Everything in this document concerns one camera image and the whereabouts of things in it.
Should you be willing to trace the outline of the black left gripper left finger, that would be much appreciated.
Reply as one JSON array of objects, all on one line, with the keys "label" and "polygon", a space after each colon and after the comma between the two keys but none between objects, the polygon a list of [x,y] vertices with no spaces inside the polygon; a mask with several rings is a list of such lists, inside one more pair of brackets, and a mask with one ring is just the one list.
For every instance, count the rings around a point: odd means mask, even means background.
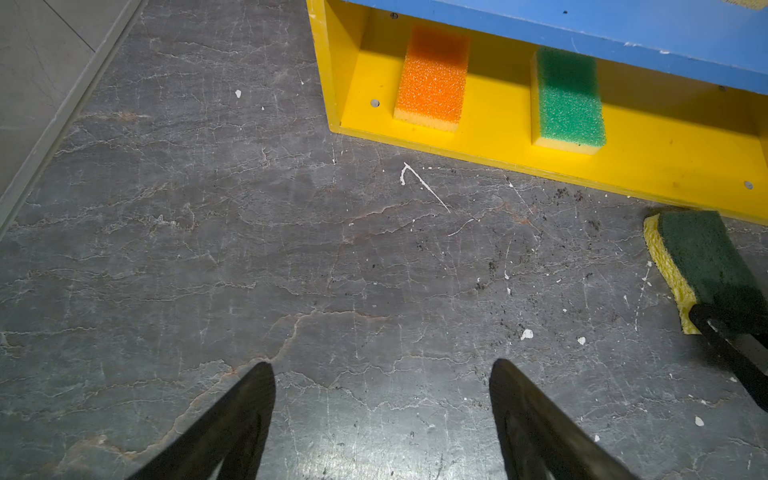
[{"label": "black left gripper left finger", "polygon": [[133,479],[254,479],[276,399],[273,367],[255,365]]}]

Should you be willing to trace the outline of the orange sponge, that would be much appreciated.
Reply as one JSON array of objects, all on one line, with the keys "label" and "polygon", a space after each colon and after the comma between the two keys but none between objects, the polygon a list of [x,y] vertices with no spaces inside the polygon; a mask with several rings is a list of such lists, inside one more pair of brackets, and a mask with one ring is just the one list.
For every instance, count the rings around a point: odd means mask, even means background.
[{"label": "orange sponge", "polygon": [[444,132],[462,118],[470,38],[424,25],[411,31],[393,116]]}]

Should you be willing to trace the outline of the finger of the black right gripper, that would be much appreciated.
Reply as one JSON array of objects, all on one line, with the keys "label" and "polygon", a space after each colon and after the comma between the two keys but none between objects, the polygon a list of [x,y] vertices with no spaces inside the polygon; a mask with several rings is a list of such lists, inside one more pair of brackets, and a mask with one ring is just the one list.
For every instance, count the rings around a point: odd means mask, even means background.
[{"label": "finger of the black right gripper", "polygon": [[767,411],[767,315],[695,304],[688,318]]}]

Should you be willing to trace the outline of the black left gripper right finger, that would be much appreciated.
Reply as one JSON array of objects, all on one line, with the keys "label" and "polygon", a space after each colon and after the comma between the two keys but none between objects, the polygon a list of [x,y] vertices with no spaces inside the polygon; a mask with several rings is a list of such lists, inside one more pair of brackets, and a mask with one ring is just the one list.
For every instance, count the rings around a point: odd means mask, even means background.
[{"label": "black left gripper right finger", "polygon": [[489,394],[509,479],[634,479],[521,370],[497,359]]}]

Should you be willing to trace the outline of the bright green sponge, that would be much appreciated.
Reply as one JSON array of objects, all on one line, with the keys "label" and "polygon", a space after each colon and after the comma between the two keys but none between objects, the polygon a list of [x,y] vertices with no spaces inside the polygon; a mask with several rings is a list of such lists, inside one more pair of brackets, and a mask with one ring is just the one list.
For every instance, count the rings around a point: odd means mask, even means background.
[{"label": "bright green sponge", "polygon": [[594,155],[606,144],[597,62],[540,47],[531,61],[532,144]]}]

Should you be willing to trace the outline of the dark green wavy sponge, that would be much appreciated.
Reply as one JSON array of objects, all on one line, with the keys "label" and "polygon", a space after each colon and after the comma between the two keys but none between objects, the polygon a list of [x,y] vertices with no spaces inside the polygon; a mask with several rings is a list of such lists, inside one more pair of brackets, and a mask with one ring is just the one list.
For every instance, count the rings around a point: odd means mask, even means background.
[{"label": "dark green wavy sponge", "polygon": [[664,210],[644,219],[643,235],[673,294],[684,334],[700,333],[689,318],[698,304],[731,312],[730,332],[767,331],[766,298],[718,212]]}]

